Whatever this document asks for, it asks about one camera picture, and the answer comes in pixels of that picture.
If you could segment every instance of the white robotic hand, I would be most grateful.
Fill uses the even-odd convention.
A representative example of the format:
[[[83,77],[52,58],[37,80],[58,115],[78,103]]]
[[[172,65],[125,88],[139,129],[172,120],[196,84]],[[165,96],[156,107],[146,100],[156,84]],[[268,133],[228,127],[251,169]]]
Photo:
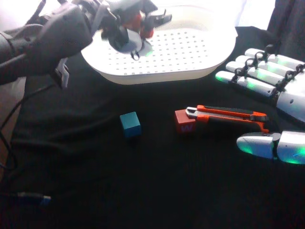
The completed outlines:
[[[248,49],[226,65],[216,79],[272,101],[278,109],[305,123],[305,63],[267,51]]]
[[[226,65],[216,79],[260,94],[279,110],[305,123],[305,63],[265,51],[248,49]],[[305,164],[305,133],[249,133],[237,139],[239,149],[255,156]]]

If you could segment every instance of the black curtain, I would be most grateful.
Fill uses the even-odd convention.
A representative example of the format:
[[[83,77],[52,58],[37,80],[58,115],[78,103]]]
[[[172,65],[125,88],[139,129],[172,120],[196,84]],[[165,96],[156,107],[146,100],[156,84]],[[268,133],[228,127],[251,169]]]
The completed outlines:
[[[305,61],[305,0],[276,0],[268,30],[281,41],[279,54]]]

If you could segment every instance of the robotic hand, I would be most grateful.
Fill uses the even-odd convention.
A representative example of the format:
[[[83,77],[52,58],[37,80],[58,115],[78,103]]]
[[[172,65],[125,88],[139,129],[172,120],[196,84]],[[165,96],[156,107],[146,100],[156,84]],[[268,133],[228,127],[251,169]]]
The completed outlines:
[[[150,0],[58,0],[58,9],[39,16],[45,2],[25,26],[0,32],[0,85],[22,76],[50,74],[66,88],[67,58],[88,46],[97,30],[103,30],[102,38],[118,52],[137,53],[155,27],[172,19],[155,14],[158,8]]]
[[[248,49],[226,69],[228,72],[216,74],[217,80],[259,94],[294,120],[305,123],[304,62],[278,55],[275,46],[268,45],[264,51]],[[250,133],[238,138],[237,145],[256,156],[305,164],[305,133]]]

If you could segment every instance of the black grip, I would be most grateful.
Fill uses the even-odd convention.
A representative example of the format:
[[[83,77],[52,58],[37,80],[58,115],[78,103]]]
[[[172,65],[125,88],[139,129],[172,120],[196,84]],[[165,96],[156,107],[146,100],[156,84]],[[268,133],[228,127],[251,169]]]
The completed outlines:
[[[230,132],[246,134],[251,132],[261,132],[262,129],[256,122],[245,122],[243,120],[231,120],[227,118],[219,118],[210,116],[208,122],[209,128],[216,129],[218,131],[226,131],[226,133],[230,134]]]
[[[213,107],[213,106],[204,106],[207,109],[214,109],[214,110],[222,110],[222,111],[230,111],[236,113],[243,113],[248,115],[253,115],[253,111],[243,110],[243,109],[235,109],[235,108],[226,108],[226,107]]]

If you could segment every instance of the black fabric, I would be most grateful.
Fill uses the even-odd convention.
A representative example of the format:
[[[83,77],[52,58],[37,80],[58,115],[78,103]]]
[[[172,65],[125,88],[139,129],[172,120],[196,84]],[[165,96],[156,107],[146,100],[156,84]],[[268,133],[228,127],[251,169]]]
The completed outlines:
[[[276,0],[268,30],[281,40],[279,54],[305,61],[304,25],[304,0]]]
[[[237,32],[226,63],[275,41],[254,27]],[[46,209],[4,211],[12,228],[305,227],[304,166],[239,151],[232,129],[186,138],[175,132],[174,111],[198,104],[263,112],[283,129],[300,129],[216,81],[224,64],[198,80],[130,86],[105,80],[80,55],[68,65],[67,90],[48,91],[21,108],[12,139],[20,167],[6,174],[2,190],[53,200]],[[50,82],[29,78],[26,94]],[[119,115],[133,111],[142,137],[128,142]]]

